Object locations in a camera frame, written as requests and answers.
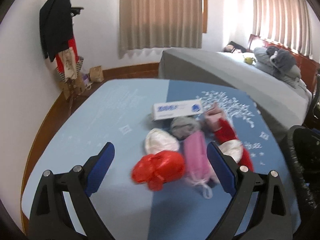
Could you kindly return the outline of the grey rolled sock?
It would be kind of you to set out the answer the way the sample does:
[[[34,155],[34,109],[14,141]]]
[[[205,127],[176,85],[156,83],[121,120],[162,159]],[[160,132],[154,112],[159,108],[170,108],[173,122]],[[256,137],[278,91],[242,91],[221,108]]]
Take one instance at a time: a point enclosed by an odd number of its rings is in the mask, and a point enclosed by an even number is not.
[[[188,116],[173,118],[170,124],[171,134],[178,140],[184,140],[200,129],[201,124],[196,119]]]

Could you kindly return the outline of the pink face mask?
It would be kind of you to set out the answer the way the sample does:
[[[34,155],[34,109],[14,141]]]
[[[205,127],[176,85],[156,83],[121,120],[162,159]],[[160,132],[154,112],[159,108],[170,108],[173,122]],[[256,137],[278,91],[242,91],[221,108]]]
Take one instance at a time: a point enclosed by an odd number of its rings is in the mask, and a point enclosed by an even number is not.
[[[214,183],[220,181],[208,160],[207,145],[202,131],[194,132],[183,141],[183,155],[186,181],[192,186],[201,187],[205,199],[212,198],[212,188],[208,183],[210,180]]]

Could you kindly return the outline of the purple item on floor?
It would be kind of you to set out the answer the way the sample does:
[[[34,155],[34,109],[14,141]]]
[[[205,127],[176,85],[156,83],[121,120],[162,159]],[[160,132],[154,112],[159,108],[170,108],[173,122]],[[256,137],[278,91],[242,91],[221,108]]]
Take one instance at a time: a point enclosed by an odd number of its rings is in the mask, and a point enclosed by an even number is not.
[[[84,85],[85,85],[85,89],[86,90],[90,90],[91,87],[92,87],[92,83],[89,79],[89,75],[88,74],[85,74],[82,76],[82,79],[83,79],[83,82],[84,82]]]

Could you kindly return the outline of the brown paper bag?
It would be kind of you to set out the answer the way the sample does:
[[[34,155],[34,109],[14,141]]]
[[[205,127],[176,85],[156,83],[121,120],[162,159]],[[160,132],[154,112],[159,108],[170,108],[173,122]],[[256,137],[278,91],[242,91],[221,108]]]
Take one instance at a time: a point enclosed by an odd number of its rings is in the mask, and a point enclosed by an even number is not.
[[[89,78],[91,82],[101,83],[104,81],[103,69],[101,66],[92,67],[89,69]]]

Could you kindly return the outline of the pink sock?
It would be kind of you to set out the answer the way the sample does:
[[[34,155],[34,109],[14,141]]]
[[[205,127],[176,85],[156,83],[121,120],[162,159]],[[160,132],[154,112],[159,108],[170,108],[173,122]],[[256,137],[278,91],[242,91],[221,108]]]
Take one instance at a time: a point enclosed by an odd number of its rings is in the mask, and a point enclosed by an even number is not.
[[[221,129],[219,120],[225,118],[226,115],[217,102],[214,102],[210,109],[204,113],[205,123],[212,132],[216,132]]]

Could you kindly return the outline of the red plastic bag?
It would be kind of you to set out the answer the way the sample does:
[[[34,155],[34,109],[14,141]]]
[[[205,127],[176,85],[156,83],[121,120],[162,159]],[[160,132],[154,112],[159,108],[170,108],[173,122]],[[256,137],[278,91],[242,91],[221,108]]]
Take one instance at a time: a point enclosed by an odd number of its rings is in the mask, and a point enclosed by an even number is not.
[[[165,183],[181,179],[185,174],[183,155],[175,151],[161,151],[140,159],[131,172],[136,184],[146,183],[151,191],[161,191]]]

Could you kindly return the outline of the dark grey folded blanket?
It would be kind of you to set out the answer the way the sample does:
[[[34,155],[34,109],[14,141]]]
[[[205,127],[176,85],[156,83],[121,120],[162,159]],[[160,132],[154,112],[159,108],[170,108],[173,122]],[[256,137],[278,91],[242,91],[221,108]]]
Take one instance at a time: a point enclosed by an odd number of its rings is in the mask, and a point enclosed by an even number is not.
[[[296,59],[291,53],[285,49],[279,49],[275,46],[269,46],[266,50],[267,55],[270,57],[272,65],[272,75],[274,77],[283,77],[292,67],[296,64]]]

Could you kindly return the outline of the white blue medicine box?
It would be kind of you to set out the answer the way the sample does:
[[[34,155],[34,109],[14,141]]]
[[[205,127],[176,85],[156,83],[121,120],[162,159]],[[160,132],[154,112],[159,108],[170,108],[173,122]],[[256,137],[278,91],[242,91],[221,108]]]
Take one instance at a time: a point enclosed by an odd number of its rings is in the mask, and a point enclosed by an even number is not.
[[[204,113],[201,100],[183,100],[155,103],[152,106],[153,121],[173,119],[181,116],[194,116]]]

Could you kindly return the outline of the red wooden headboard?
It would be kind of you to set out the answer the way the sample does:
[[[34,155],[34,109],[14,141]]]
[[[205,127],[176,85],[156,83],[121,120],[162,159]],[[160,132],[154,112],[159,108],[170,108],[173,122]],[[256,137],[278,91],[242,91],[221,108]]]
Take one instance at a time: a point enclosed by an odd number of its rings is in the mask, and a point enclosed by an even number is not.
[[[293,57],[296,59],[297,66],[300,69],[302,80],[305,82],[308,90],[314,93],[316,91],[319,63],[310,59],[307,56],[294,52],[290,48],[284,47],[280,43],[274,43],[272,41],[262,39],[261,37],[256,36],[254,34],[251,34],[249,37],[247,51],[253,51],[253,49],[256,47],[267,48],[269,46],[275,46],[280,49],[285,49],[293,55]]]

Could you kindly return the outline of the red sock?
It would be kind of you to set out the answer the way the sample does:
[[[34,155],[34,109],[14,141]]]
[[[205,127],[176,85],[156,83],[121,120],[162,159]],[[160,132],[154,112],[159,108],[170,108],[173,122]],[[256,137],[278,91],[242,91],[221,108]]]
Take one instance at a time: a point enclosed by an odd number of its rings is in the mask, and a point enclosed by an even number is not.
[[[214,132],[215,139],[219,143],[219,149],[224,155],[228,155],[239,166],[246,166],[250,171],[254,171],[253,163],[248,150],[236,135],[229,122],[223,118],[218,120],[220,129]]]

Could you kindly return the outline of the beige left curtain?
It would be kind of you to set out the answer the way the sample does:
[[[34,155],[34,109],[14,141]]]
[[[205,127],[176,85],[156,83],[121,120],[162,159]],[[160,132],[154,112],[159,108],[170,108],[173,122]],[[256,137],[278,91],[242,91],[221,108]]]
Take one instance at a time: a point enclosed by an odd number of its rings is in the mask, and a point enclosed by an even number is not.
[[[201,48],[203,0],[119,0],[119,55],[153,48]]]

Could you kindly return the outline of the red hanging bag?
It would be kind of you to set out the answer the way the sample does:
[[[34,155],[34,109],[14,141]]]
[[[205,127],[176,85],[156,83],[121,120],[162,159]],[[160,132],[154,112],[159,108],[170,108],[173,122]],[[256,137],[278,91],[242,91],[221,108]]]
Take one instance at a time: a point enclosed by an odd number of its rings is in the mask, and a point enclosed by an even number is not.
[[[79,56],[74,37],[68,41],[68,49],[56,54],[55,59],[59,73],[64,74],[67,79],[76,79],[76,64],[79,61]]]

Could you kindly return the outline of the blue tree-pattern tablecloth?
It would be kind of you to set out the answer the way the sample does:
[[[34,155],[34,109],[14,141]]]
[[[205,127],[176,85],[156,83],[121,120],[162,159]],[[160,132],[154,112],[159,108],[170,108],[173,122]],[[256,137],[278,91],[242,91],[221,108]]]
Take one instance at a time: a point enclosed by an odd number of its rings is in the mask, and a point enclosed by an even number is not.
[[[218,102],[249,150],[255,172],[275,170],[289,199],[292,226],[301,223],[297,199],[282,152],[255,102],[244,92],[224,86],[161,79],[111,80],[96,90],[54,135],[35,165],[22,197],[28,216],[45,170],[68,172],[84,164],[111,142],[115,157],[91,202],[116,239],[205,239],[224,213],[231,196],[220,185],[210,199],[202,188],[181,179],[153,192],[131,180],[131,170],[144,155],[144,140],[155,127],[156,103],[198,98]]]

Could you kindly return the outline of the black trash bin bag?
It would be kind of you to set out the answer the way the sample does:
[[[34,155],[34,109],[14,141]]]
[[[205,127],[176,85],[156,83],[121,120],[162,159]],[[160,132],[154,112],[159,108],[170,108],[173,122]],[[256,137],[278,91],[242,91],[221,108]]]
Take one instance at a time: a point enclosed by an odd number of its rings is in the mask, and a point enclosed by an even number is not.
[[[293,126],[281,142],[293,181],[301,224],[294,239],[319,239],[319,133]]]

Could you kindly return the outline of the black hanging coat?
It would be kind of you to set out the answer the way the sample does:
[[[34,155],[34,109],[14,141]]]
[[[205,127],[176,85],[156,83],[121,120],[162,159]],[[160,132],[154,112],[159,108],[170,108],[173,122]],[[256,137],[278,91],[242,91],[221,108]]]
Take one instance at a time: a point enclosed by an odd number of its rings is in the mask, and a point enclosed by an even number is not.
[[[69,48],[73,37],[70,0],[47,0],[40,9],[39,25],[43,55],[54,61],[56,54]]]

